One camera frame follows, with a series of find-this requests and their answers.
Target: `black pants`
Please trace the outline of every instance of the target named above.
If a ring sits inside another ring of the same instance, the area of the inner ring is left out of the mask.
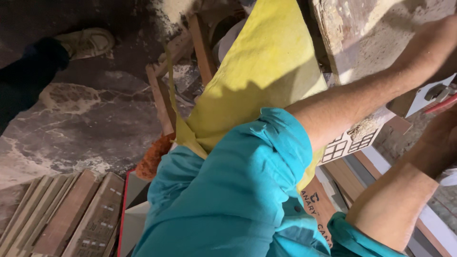
[[[41,91],[68,62],[67,50],[46,37],[27,46],[20,60],[0,70],[0,135],[19,112],[38,101]]]

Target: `hand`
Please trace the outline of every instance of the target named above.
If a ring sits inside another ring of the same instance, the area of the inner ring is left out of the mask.
[[[430,121],[410,152],[410,162],[432,178],[457,162],[457,104]]]
[[[418,85],[450,77],[457,72],[457,15],[419,27],[391,68],[413,72]]]

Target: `rolled-up sleeve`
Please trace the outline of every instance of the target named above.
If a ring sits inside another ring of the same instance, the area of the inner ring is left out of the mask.
[[[311,159],[303,126],[283,109],[263,108],[229,131],[189,186],[147,220],[135,255],[265,256],[282,203]]]
[[[332,235],[333,257],[404,257],[405,255],[367,237],[345,220],[346,214],[335,213],[327,227]]]

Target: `shoe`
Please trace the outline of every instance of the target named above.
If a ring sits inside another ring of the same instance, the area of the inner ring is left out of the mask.
[[[114,47],[113,35],[102,28],[88,28],[54,37],[67,50],[70,60],[105,54]]]

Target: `teal shirt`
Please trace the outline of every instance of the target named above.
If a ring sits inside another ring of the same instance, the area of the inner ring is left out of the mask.
[[[176,147],[149,188],[151,209],[133,255],[403,256],[355,230],[343,213],[328,223],[330,251],[295,190],[311,159],[303,126],[279,108],[230,130],[206,160]]]

